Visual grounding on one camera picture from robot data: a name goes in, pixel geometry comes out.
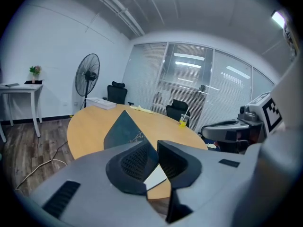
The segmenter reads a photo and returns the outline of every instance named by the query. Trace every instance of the baseboard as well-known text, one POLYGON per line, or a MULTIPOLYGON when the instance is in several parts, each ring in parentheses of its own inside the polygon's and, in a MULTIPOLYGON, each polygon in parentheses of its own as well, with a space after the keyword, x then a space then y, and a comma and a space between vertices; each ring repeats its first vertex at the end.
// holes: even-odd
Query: baseboard
MULTIPOLYGON (((52 120, 60 120, 60 119, 70 119, 72 115, 63 115, 63 116, 55 116, 55 117, 45 117, 42 118, 42 121, 52 121, 52 120)), ((14 120, 14 124, 20 123, 33 123, 33 119, 17 119, 14 120)), ((10 121, 2 121, 1 125, 10 125, 10 121)))

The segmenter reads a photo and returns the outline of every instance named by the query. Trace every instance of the cup with yellow liquid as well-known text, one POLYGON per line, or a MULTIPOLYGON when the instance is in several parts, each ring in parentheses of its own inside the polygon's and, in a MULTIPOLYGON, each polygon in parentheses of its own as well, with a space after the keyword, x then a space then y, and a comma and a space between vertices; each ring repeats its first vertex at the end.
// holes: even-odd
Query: cup with yellow liquid
POLYGON ((184 115, 184 114, 181 114, 181 118, 179 120, 179 126, 180 127, 185 127, 186 126, 186 123, 188 122, 189 120, 189 116, 188 115, 184 115))

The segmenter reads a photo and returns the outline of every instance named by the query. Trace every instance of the black electric fan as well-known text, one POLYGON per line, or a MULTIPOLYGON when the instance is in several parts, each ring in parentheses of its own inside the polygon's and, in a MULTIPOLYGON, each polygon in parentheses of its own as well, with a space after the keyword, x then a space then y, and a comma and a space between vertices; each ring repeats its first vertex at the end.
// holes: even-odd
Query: black electric fan
POLYGON ((77 93, 84 96, 84 107, 86 107, 87 95, 94 89, 100 71, 100 61, 96 54, 89 54, 81 61, 75 77, 77 93))

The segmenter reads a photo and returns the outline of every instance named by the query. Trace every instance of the round table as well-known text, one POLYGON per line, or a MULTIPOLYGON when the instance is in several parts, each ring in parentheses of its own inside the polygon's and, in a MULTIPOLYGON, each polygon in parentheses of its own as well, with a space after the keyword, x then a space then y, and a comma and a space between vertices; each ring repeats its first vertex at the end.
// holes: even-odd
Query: round table
MULTIPOLYGON (((179 127, 177 121, 165 115, 134 110, 128 105, 117 105, 110 110, 90 106, 77 112, 68 125, 67 140, 74 159, 104 150, 103 140, 123 110, 129 113, 156 150, 158 140, 170 140, 207 149, 204 141, 195 132, 188 127, 179 127)), ((170 182, 166 179, 150 189, 147 196, 150 200, 167 198, 170 190, 170 182)))

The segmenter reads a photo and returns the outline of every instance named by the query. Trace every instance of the table leg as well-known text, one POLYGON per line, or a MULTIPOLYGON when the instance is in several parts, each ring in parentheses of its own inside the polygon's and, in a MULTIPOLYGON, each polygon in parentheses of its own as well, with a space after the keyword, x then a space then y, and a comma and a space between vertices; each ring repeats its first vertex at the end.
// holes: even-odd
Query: table leg
POLYGON ((39 131, 38 123, 37 123, 36 106, 35 106, 35 92, 30 93, 30 105, 32 108, 32 116, 33 116, 36 134, 38 137, 40 137, 40 131, 39 131))
POLYGON ((5 143, 6 142, 6 138, 5 138, 4 132, 2 130, 1 124, 0 124, 0 135, 1 135, 1 138, 2 138, 3 142, 5 143))
POLYGON ((7 104, 7 108, 8 108, 8 112, 9 112, 9 121, 10 121, 10 125, 14 126, 14 122, 13 122, 13 116, 11 115, 11 107, 10 107, 10 96, 7 93, 6 94, 6 104, 7 104))
POLYGON ((38 114, 39 114, 39 122, 42 123, 40 95, 41 95, 41 88, 39 89, 39 95, 38 95, 38 114))

